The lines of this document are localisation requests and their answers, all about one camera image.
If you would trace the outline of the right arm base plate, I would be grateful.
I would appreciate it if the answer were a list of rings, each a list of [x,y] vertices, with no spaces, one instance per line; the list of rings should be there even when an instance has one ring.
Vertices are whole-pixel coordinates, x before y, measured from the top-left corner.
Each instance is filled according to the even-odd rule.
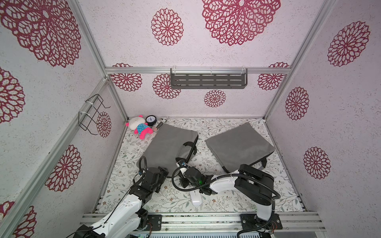
[[[279,215],[274,213],[270,221],[265,221],[257,217],[256,214],[241,214],[240,220],[244,230],[251,230],[261,228],[266,230],[282,230],[283,225],[280,221]]]

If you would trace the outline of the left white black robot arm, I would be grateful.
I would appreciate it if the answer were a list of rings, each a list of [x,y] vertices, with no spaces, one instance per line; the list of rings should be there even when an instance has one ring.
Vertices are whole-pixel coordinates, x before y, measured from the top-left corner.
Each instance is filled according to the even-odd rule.
[[[158,193],[168,176],[168,169],[148,167],[144,156],[139,159],[140,178],[133,181],[116,207],[91,226],[82,225],[69,238],[125,238],[148,223],[148,211],[143,207]]]

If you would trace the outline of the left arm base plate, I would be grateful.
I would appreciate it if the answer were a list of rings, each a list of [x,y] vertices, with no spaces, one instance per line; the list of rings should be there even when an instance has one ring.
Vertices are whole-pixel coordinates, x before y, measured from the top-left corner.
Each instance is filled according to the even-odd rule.
[[[135,229],[135,232],[156,232],[161,231],[162,226],[162,215],[143,215],[139,217],[138,228]]]

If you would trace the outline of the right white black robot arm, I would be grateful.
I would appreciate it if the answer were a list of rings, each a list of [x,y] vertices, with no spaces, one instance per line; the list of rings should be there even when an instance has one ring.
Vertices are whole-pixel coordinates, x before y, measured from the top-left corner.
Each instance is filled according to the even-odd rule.
[[[265,232],[275,216],[275,201],[281,195],[274,190],[274,177],[247,164],[242,164],[233,173],[219,176],[204,175],[197,168],[185,162],[178,162],[171,175],[175,189],[194,193],[192,200],[219,194],[224,191],[239,191],[249,198],[256,206],[255,221],[251,228],[241,230],[237,237],[244,233]]]

